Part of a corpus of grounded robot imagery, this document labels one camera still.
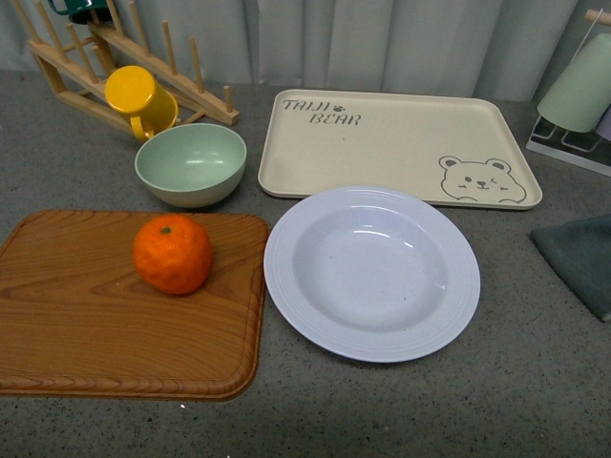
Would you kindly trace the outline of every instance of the bear drawing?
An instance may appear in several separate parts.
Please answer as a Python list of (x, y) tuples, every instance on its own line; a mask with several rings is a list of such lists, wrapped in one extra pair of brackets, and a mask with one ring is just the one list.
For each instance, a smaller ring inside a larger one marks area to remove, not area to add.
[(526, 199), (526, 190), (511, 176), (511, 167), (500, 159), (462, 161), (454, 156), (439, 159), (445, 169), (441, 188), (458, 200), (515, 202)]

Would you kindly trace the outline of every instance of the mug handle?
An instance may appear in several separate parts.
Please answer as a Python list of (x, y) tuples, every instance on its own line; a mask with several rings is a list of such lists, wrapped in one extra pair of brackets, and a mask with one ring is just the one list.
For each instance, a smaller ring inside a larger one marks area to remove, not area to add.
[(142, 120), (139, 118), (139, 116), (131, 117), (130, 123), (132, 124), (132, 131), (134, 132), (134, 135), (141, 142), (145, 142), (146, 140), (153, 138), (153, 135), (155, 135), (153, 131), (144, 132), (144, 129), (142, 128)]
[(53, 11), (55, 11), (57, 14), (68, 14), (68, 9), (65, 9), (63, 11), (58, 11), (57, 8), (55, 7), (55, 4), (53, 3), (53, 0), (48, 0), (49, 5), (51, 6), (51, 9)]

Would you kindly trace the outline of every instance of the green mug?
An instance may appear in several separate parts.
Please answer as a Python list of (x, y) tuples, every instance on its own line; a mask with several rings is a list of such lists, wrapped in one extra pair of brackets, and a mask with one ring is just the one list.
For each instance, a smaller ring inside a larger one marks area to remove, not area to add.
[(95, 11), (97, 18), (101, 22), (111, 20), (111, 12), (108, 10), (106, 0), (64, 0), (66, 9), (63, 11), (55, 7), (53, 0), (48, 0), (51, 9), (57, 14), (66, 15), (75, 24), (87, 24), (93, 20), (92, 11)]
[(560, 74), (537, 108), (572, 132), (590, 132), (611, 105), (611, 33), (596, 35)]

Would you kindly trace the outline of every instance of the gray cloth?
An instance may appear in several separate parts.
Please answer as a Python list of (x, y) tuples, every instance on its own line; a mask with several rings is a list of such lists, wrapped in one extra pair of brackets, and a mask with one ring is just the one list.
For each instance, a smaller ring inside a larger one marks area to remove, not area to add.
[(531, 239), (590, 311), (611, 320), (611, 215), (538, 228)]

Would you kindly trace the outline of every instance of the yellow mug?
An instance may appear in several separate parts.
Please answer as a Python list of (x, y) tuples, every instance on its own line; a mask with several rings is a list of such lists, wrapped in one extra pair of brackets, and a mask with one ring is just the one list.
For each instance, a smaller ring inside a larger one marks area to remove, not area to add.
[(110, 75), (104, 90), (108, 104), (127, 119), (142, 142), (176, 124), (179, 104), (153, 77), (137, 65)]

